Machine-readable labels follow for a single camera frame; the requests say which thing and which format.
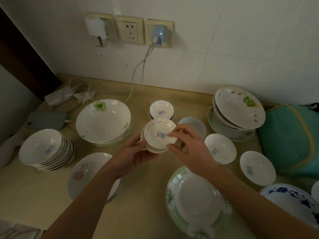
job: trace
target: bowl with green flower pattern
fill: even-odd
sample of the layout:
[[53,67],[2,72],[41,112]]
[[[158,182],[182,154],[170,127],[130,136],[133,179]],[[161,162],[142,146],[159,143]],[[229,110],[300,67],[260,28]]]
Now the bowl with green flower pattern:
[[259,100],[242,88],[223,86],[214,100],[221,114],[238,127],[256,129],[265,122],[265,110]]
[[123,102],[113,99],[94,101],[78,115],[78,134],[91,143],[105,143],[121,136],[130,126],[131,112]]
[[227,227],[232,206],[206,179],[186,166],[170,177],[165,194],[168,214],[177,227],[192,238],[214,239]]

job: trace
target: teal bag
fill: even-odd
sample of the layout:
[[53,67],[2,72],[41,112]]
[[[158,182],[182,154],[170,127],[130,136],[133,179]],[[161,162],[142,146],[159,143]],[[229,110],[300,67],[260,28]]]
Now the teal bag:
[[258,135],[277,174],[319,179],[319,113],[300,105],[274,107]]

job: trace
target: beige countertop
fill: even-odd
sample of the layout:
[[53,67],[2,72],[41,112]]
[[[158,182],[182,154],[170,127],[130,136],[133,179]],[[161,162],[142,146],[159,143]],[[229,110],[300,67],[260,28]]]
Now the beige countertop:
[[[59,77],[66,81],[71,76]],[[72,78],[73,82],[93,82],[98,87],[94,100],[111,98],[124,102],[130,91],[130,84],[127,83],[73,76]],[[71,203],[66,186],[76,163],[95,152],[115,154],[125,141],[140,133],[150,121],[148,108],[156,100],[167,100],[176,107],[176,124],[184,117],[196,117],[205,124],[206,135],[214,133],[207,121],[207,113],[212,106],[212,95],[138,85],[135,85],[134,89],[132,97],[127,102],[132,115],[133,129],[119,144],[110,147],[91,145],[78,136],[75,122],[72,122],[63,128],[61,133],[75,145],[74,161],[66,168],[42,173],[37,173],[31,166],[21,164],[17,148],[10,164],[0,168],[0,218],[37,228],[49,228]],[[75,121],[87,104],[72,111],[78,105],[77,101],[72,99],[59,106],[56,111],[71,111],[69,119]],[[51,108],[44,102],[38,110],[50,111]],[[27,138],[36,131],[23,126],[19,133]],[[261,186],[253,184],[244,176],[239,166],[242,153],[249,150],[262,152],[257,134],[249,141],[234,144],[237,157],[225,167],[256,191],[261,190]],[[165,206],[168,179],[180,166],[181,161],[168,151],[125,176],[118,195],[105,206],[94,238],[189,238],[173,223]],[[308,186],[306,189],[309,190],[309,185],[304,186],[298,179],[278,177],[277,182],[290,183],[302,188]],[[229,227],[215,233],[217,239],[255,238],[236,212]]]

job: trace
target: blue plug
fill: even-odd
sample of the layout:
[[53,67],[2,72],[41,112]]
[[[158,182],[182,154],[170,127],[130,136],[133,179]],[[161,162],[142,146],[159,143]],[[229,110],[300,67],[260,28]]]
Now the blue plug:
[[152,42],[154,37],[157,36],[156,46],[162,46],[165,42],[165,26],[164,25],[154,25],[153,32],[151,35]]

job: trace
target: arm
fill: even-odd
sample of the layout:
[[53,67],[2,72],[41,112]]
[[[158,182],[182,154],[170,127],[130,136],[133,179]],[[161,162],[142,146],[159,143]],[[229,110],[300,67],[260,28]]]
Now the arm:
[[135,145],[140,134],[119,149],[93,177],[71,205],[58,217],[42,239],[92,238],[115,180],[132,171],[142,162],[158,156],[141,151],[146,141]]
[[189,124],[178,125],[169,136],[181,139],[184,153],[169,144],[181,161],[195,174],[208,180],[232,204],[257,238],[319,238],[319,231],[257,193],[229,170],[216,163],[203,139]]

